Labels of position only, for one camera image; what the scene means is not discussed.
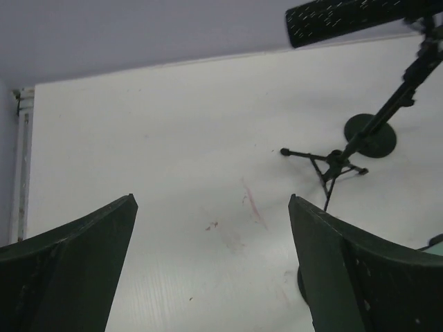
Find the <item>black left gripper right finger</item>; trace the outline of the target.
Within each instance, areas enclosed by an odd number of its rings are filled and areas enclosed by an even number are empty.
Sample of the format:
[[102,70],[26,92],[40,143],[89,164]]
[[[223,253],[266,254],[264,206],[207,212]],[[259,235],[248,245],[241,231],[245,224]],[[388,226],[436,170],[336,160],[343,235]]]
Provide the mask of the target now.
[[315,331],[441,331],[442,256],[382,239],[292,195]]

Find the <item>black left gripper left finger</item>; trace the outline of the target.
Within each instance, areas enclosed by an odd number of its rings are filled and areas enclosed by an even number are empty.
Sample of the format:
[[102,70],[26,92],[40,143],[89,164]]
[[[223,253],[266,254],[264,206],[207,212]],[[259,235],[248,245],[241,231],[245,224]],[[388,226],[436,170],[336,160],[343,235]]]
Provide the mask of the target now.
[[122,196],[1,248],[2,331],[104,331],[138,205]]

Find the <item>black tripod mic stand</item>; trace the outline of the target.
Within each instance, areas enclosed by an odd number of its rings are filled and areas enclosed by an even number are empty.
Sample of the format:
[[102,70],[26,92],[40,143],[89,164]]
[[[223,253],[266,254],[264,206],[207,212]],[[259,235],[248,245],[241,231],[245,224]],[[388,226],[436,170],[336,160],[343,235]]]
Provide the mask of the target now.
[[336,179],[348,172],[356,172],[363,176],[368,173],[368,169],[352,164],[349,157],[358,153],[364,144],[364,140],[377,130],[379,125],[388,123],[398,110],[414,105],[414,96],[417,88],[425,82],[430,74],[442,63],[442,25],[435,23],[432,16],[422,17],[415,21],[405,23],[419,31],[423,35],[423,41],[417,52],[417,59],[405,70],[402,77],[403,82],[393,93],[388,101],[374,114],[373,119],[367,123],[350,141],[343,151],[335,149],[327,156],[302,153],[292,151],[287,148],[280,150],[283,156],[297,156],[310,160],[319,177],[320,184],[325,192],[324,210],[327,210],[329,201],[336,183]]

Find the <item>black microphone with silver grille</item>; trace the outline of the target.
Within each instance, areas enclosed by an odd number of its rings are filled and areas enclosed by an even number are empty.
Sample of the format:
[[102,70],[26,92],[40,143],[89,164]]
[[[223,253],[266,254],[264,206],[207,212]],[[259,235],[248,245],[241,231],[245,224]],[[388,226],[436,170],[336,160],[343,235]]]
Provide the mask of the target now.
[[300,48],[392,21],[442,12],[441,1],[311,1],[285,12],[289,43]]

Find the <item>black round-base stand, yellow mic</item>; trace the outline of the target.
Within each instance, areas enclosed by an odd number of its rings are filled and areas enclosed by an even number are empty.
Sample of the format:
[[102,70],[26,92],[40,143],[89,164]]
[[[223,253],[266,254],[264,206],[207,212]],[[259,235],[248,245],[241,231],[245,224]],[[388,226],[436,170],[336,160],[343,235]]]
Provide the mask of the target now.
[[[373,119],[373,115],[361,113],[350,118],[344,126],[344,136],[350,141],[364,126]],[[388,124],[381,124],[365,140],[359,153],[368,158],[384,158],[391,154],[397,145],[397,134]]]

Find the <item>aluminium frame rail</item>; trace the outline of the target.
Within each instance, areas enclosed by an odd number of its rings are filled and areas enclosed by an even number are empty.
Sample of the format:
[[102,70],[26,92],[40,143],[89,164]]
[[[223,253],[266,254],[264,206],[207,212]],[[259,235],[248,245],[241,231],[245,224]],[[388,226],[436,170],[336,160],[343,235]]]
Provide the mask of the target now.
[[10,243],[23,241],[26,238],[35,88],[15,89],[13,95],[17,102],[18,132],[10,217]]

